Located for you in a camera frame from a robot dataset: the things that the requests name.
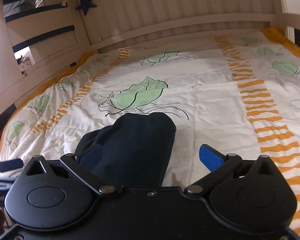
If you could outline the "white duvet with green leaves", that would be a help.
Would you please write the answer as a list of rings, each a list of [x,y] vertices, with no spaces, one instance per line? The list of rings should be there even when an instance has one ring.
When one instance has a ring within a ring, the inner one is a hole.
[[[127,59],[95,82],[89,94],[68,108],[68,114],[46,133],[29,134],[1,161],[35,154],[57,159],[72,153],[80,138],[111,125],[128,113],[162,112],[177,127],[164,185],[186,186],[208,173],[199,160],[199,146],[209,144],[244,159],[271,157],[290,187],[298,207],[291,228],[300,236],[300,59],[279,54],[279,46],[262,43],[276,55],[258,56],[256,48],[237,46],[246,69],[234,69],[216,45],[177,42],[154,46],[155,55],[188,49],[187,59],[146,67]]]

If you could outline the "white shelf unit with slots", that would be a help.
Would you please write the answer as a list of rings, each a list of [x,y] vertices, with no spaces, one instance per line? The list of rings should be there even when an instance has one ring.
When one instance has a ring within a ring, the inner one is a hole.
[[[20,101],[90,42],[80,0],[0,0],[0,130]]]

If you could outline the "dark navy garment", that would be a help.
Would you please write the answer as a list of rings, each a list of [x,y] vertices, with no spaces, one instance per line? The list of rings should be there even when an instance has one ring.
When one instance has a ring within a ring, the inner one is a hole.
[[[92,173],[115,187],[160,187],[170,161],[176,126],[164,113],[125,114],[85,134],[74,153],[93,144],[103,156]]]

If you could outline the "dark blue star ornament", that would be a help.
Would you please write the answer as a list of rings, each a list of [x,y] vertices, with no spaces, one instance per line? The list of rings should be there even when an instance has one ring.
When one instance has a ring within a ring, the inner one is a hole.
[[[80,4],[75,8],[76,11],[82,11],[83,15],[86,16],[89,9],[96,8],[97,5],[92,0],[80,0]]]

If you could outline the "white slatted bed frame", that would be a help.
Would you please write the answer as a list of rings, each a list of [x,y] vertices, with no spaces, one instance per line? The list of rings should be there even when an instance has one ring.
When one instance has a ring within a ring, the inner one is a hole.
[[[300,29],[300,0],[92,0],[88,44],[109,51],[187,34],[269,26]]]

